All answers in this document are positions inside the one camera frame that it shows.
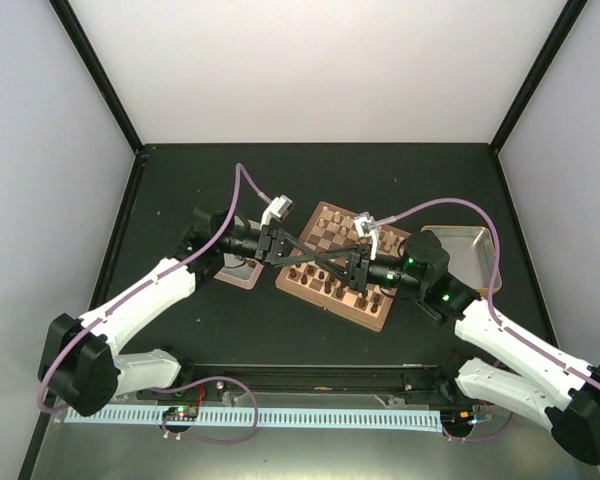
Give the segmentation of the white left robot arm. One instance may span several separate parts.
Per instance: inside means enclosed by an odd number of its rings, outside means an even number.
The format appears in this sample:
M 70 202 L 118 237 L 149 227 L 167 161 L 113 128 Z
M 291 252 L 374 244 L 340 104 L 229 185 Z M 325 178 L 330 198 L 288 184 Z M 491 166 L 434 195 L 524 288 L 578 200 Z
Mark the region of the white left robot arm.
M 48 329 L 38 378 L 40 396 L 52 392 L 82 416 L 114 397 L 151 389 L 173 399 L 194 388 L 193 372 L 170 349 L 126 354 L 123 349 L 156 317 L 198 292 L 225 267 L 227 255 L 276 267 L 291 264 L 305 246 L 280 226 L 293 207 L 275 198 L 259 224 L 241 214 L 196 211 L 194 223 L 173 253 L 117 297 L 77 318 L 62 314 Z

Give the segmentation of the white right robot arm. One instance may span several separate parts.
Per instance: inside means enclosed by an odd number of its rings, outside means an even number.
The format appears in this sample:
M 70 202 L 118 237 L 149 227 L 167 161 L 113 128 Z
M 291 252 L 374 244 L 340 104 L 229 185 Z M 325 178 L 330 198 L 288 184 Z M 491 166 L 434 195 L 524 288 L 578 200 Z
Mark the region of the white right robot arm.
M 401 256 L 380 255 L 365 244 L 317 254 L 315 261 L 352 290 L 367 285 L 405 289 L 436 322 L 504 364 L 479 358 L 434 379 L 437 396 L 456 403 L 485 400 L 548 430 L 577 460 L 600 464 L 600 363 L 567 354 L 498 312 L 448 270 L 450 256 L 431 231 L 410 236 Z

